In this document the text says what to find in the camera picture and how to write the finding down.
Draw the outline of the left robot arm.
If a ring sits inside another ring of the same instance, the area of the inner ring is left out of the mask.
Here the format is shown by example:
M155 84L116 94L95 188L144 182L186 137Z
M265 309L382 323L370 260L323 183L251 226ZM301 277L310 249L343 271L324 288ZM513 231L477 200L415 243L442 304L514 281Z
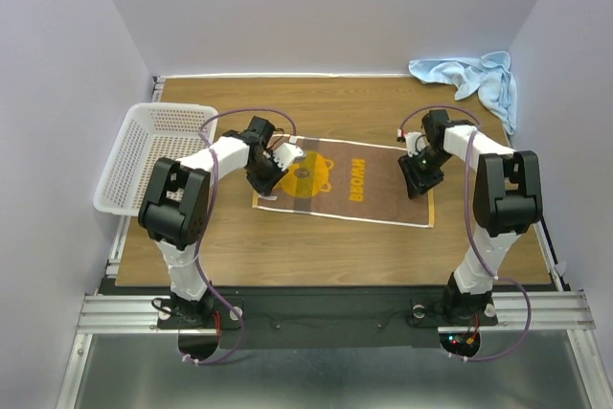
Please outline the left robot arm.
M155 242L169 271L170 298L153 303L161 318L201 327L215 317L218 297L199 252L219 182L244 170L256 193L271 194L290 166L305 155L293 136L275 148L269 146L275 130L269 121L254 117L243 131L229 130L195 154L178 160L162 157L154 164L138 223Z

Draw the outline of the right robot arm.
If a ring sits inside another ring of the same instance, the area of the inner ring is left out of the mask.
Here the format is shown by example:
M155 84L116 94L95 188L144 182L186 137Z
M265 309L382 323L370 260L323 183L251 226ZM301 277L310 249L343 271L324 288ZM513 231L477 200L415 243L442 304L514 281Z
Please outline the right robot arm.
M464 219L469 247L452 272L441 299L444 319L462 323L491 315L491 292L511 247L543 214L539 160L490 139L472 117L453 120L448 106L425 107L421 130L397 130L406 152L398 164L410 198L443 182L443 165L465 163Z

